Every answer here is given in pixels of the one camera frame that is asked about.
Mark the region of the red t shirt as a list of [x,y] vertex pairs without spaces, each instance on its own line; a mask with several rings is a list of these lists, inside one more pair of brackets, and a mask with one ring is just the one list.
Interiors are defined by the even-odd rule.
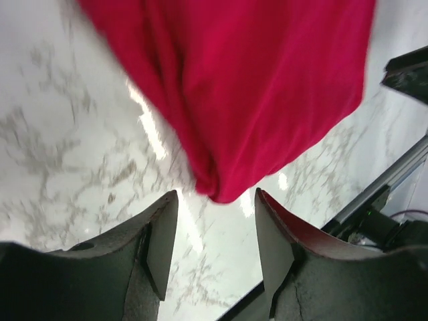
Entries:
[[230,203],[360,105],[374,1],[81,1],[174,128],[196,189]]

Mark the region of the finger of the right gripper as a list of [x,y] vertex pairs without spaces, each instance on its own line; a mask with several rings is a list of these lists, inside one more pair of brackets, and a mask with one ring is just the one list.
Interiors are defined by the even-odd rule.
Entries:
[[391,59],[381,82],[423,104],[427,104],[427,46]]

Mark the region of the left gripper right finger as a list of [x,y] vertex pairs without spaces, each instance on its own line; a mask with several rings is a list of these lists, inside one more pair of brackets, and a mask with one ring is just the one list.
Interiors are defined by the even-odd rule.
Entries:
[[342,241],[262,189],[255,220],[269,320],[426,320],[427,246]]

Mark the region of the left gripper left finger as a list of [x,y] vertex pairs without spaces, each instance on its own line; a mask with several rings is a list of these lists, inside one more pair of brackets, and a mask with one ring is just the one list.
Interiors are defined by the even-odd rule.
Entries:
[[156,320],[165,300],[179,200],[143,212],[67,251],[1,243],[2,320]]

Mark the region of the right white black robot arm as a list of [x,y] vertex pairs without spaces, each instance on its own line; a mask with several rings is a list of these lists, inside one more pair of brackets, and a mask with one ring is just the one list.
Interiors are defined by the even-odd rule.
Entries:
[[[427,47],[391,59],[385,67],[382,85],[426,105]],[[427,244],[427,222],[399,223],[374,207],[370,207],[362,217],[358,232],[382,251]]]

